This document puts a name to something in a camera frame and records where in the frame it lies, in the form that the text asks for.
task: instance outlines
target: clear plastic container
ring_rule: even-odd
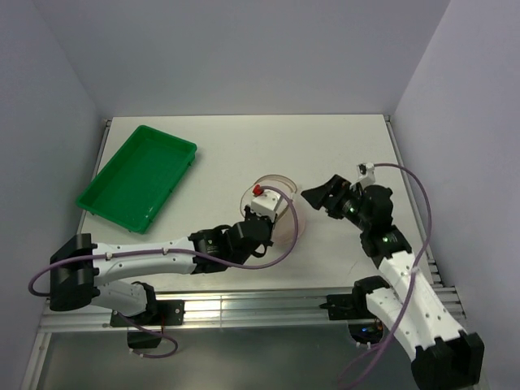
[[[298,238],[306,228],[306,216],[303,210],[302,199],[300,196],[301,189],[298,188],[296,183],[290,180],[288,177],[282,175],[265,175],[254,182],[254,184],[245,191],[244,195],[240,200],[240,213],[245,216],[244,208],[253,199],[253,188],[255,185],[270,185],[280,191],[284,192],[288,197],[292,199],[294,208],[298,215]],[[278,216],[276,218],[275,229],[273,230],[272,241],[275,245],[286,245],[290,244],[293,238],[294,222],[293,214],[288,207],[286,201],[282,201]]]

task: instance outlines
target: purple cable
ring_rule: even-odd
[[[382,162],[379,164],[374,164],[374,167],[392,167],[400,169],[404,172],[406,172],[408,175],[410,175],[415,182],[417,183],[417,186],[421,190],[422,196],[424,197],[424,202],[426,204],[426,210],[427,210],[427,227],[426,227],[426,238],[424,240],[424,243],[422,244],[421,249],[418,251],[417,256],[415,256],[414,264],[412,265],[412,269],[416,268],[421,260],[422,255],[426,251],[426,248],[428,244],[430,243],[431,238],[431,206],[430,206],[430,200],[428,199],[428,195],[426,193],[426,189],[423,186],[423,183],[421,183],[421,180],[408,168],[405,168],[401,165],[394,164],[391,162]],[[358,386],[363,380],[366,379],[366,377],[370,374],[370,372],[374,369],[375,365],[378,363],[380,358],[383,356],[383,353],[386,351],[388,345],[392,341],[393,336],[396,334],[397,328],[399,327],[399,324],[401,323],[401,320],[405,316],[406,309],[408,309],[408,305],[410,304],[410,301],[412,299],[412,294],[414,292],[415,287],[415,272],[412,273],[409,281],[409,288],[408,292],[406,293],[405,301],[403,302],[403,307],[401,308],[401,311],[399,312],[399,315],[397,315],[396,322],[393,324],[392,329],[390,329],[390,332],[388,333],[388,336],[379,344],[377,349],[371,349],[362,355],[356,357],[353,361],[351,361],[344,369],[343,372],[340,375],[341,377],[350,369],[350,367],[353,366],[355,362],[358,362],[359,360],[367,357],[369,354],[374,352],[374,350],[377,350],[377,354],[374,356],[370,364],[366,367],[366,369],[355,379],[353,382],[349,383],[344,390],[350,390],[352,388],[355,388]]]
[[[228,262],[228,261],[223,260],[221,258],[216,258],[214,256],[210,256],[209,254],[197,252],[195,250],[190,250],[190,249],[169,249],[168,253],[170,253],[170,254],[191,254],[191,255],[197,256],[199,258],[205,258],[205,259],[210,260],[212,262],[218,262],[220,264],[223,264],[224,266],[241,268],[243,270],[262,270],[264,268],[273,267],[276,264],[278,264],[279,262],[281,262],[282,260],[284,260],[293,251],[294,247],[296,246],[296,242],[298,240],[298,229],[299,229],[299,227],[298,227],[298,215],[297,215],[296,209],[294,208],[293,200],[290,197],[288,197],[285,193],[283,193],[282,191],[280,191],[276,187],[271,187],[270,185],[263,185],[260,188],[264,189],[264,190],[265,189],[269,189],[271,191],[274,191],[274,192],[278,193],[287,202],[287,205],[288,205],[289,209],[291,210],[291,213],[292,213],[292,216],[293,216],[294,232],[292,233],[292,242],[291,242],[291,245],[287,248],[287,250],[279,258],[277,258],[276,260],[273,260],[272,262],[268,262],[266,264],[260,264],[258,266],[246,266],[244,264],[235,264],[234,262]],[[113,258],[124,258],[124,257],[128,257],[128,256],[142,256],[142,255],[148,255],[148,254],[164,254],[164,252],[163,252],[163,249],[134,250],[134,251],[130,251],[130,252],[113,253],[112,257]],[[31,280],[29,280],[28,290],[29,290],[29,292],[32,295],[35,295],[37,297],[48,297],[50,295],[48,292],[39,292],[39,291],[36,291],[34,289],[34,284],[37,282],[38,279],[40,279],[40,277],[42,275],[44,275],[45,273],[47,273],[47,272],[49,272],[49,271],[51,271],[51,270],[53,270],[55,268],[59,268],[59,267],[65,266],[65,265],[71,264],[73,262],[84,262],[84,261],[87,261],[87,260],[100,260],[100,259],[104,259],[104,258],[106,258],[105,254],[87,254],[87,255],[84,255],[84,256],[75,256],[74,258],[66,258],[66,259],[60,260],[58,262],[53,262],[52,264],[50,264],[46,268],[44,268],[44,269],[40,270],[39,272],[37,272],[31,278]],[[168,358],[171,355],[173,355],[176,352],[176,350],[179,348],[179,345],[178,345],[177,341],[175,339],[173,339],[172,337],[164,335],[164,334],[159,333],[157,331],[151,331],[149,329],[145,329],[145,328],[141,327],[140,325],[137,325],[136,323],[134,323],[130,319],[124,317],[121,313],[118,313],[118,315],[128,325],[130,325],[132,327],[135,327],[136,329],[139,329],[140,331],[148,333],[148,334],[150,334],[152,336],[162,337],[163,339],[169,340],[175,346],[175,348],[171,352],[165,353],[163,355],[149,355],[147,353],[141,353],[139,351],[133,351],[135,354],[137,354],[139,356],[142,355],[143,358],[153,358],[153,359]]]

